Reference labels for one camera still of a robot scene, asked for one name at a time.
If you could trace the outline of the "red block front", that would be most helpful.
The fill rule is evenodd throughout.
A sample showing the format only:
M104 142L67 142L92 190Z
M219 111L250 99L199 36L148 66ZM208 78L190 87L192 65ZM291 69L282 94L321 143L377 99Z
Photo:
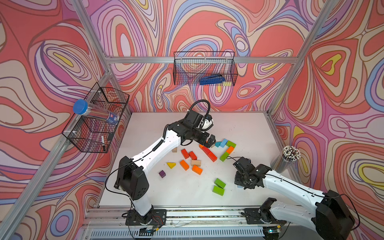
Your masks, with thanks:
M212 152L208 153L208 157L212 160L212 162L215 162L218 159L217 156Z

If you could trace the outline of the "green block top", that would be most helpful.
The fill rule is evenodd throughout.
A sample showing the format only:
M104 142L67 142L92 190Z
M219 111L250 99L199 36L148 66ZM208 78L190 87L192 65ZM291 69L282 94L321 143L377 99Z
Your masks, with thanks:
M226 146L235 148L236 144L231 141L227 141Z

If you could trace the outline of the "light blue long block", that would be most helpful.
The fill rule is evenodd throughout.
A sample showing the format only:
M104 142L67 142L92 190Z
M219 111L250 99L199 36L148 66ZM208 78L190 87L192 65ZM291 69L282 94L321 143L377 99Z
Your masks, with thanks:
M224 147L227 145L227 142L228 142L227 139L223 139L223 140L221 141L221 143L220 143L220 147L221 147L221 148L224 148Z

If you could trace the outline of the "red block small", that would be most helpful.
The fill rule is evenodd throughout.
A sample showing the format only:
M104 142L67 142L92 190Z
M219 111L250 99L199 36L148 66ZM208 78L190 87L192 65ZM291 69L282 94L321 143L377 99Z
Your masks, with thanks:
M202 151L203 151L205 154L207 154L207 155L211 152L211 151L210 151L207 147L205 147L205 146L203 146Z

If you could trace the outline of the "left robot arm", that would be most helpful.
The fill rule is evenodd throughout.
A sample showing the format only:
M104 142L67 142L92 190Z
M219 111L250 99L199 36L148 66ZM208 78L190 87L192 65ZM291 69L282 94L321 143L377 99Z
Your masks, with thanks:
M210 110L208 108L202 115L190 107L183 119L165 126L162 136L155 143L132 158L125 156L120 160L115 170L117 178L114 188L121 190L133 207L128 211L126 225L164 224L161 216L167 211L157 213L147 196L150 187L147 174L176 147L192 142L207 148L215 145L216 137L208 132L214 125Z

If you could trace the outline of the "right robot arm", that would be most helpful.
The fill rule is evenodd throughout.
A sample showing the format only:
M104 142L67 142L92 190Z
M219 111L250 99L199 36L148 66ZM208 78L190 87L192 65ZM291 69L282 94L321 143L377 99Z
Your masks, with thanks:
M276 198L267 198L259 208L248 208L242 213L248 224L274 224L279 221L294 223L315 231L324 240L346 240L360 226L342 195L329 190L322 192L290 180L272 168L249 159L234 162L235 184L244 190L265 188L295 202L288 205Z

